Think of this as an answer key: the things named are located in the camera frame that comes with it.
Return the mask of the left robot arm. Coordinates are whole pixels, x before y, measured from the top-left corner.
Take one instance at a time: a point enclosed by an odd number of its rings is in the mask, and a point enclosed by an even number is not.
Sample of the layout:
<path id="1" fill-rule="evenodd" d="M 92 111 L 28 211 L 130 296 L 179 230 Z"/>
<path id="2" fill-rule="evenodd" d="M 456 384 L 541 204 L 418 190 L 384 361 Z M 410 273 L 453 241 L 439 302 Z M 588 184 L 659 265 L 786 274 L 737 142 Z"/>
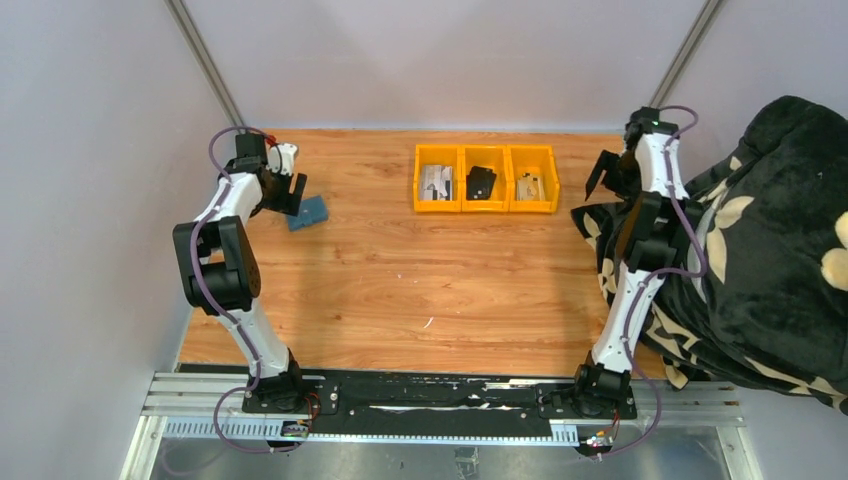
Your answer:
<path id="1" fill-rule="evenodd" d="M 180 280 L 188 303 L 216 318 L 248 362 L 249 400 L 283 413 L 306 400 L 300 367 L 260 304 L 258 261 L 246 225 L 263 210 L 294 217 L 307 178 L 294 171 L 299 149 L 258 128 L 229 128 L 235 156 L 214 161 L 217 190 L 191 222 L 172 231 Z"/>

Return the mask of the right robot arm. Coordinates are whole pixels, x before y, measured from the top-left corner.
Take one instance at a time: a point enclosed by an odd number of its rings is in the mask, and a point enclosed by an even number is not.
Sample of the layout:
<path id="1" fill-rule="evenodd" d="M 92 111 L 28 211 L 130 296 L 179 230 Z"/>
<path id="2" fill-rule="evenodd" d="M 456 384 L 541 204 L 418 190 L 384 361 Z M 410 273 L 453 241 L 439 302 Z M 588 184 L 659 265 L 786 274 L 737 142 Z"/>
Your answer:
<path id="1" fill-rule="evenodd" d="M 624 150 L 602 151 L 585 184 L 603 185 L 632 205 L 615 246 L 615 297 L 599 340 L 575 374 L 571 403 L 588 418 L 620 414 L 627 404 L 633 353 L 654 297 L 670 274 L 684 275 L 704 208 L 689 198 L 677 161 L 683 128 L 642 107 L 625 125 Z"/>

